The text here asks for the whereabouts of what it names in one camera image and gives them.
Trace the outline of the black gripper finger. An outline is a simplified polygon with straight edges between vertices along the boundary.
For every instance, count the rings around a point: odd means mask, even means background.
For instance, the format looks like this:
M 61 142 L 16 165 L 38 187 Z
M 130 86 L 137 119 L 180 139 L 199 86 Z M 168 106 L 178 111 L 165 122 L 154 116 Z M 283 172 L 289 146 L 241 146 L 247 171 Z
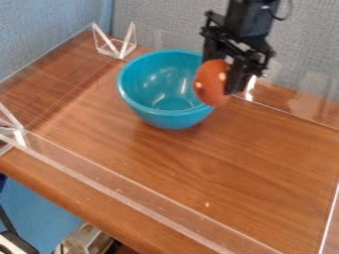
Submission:
M 225 41 L 207 38 L 203 47 L 203 61 L 224 60 L 227 56 L 228 50 Z
M 227 72 L 227 85 L 224 92 L 227 95 L 243 92 L 252 78 L 248 61 L 243 57 L 235 57 L 231 69 Z

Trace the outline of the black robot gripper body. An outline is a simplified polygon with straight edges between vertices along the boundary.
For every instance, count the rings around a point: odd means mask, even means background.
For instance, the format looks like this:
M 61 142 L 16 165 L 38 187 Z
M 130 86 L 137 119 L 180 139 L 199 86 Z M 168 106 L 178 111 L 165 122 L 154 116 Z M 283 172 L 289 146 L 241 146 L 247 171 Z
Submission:
M 265 41 L 280 0 L 229 0 L 224 15 L 213 10 L 205 12 L 205 25 L 200 35 L 224 40 L 228 57 L 243 57 L 248 61 L 251 73 L 261 76 L 269 59 L 275 55 Z

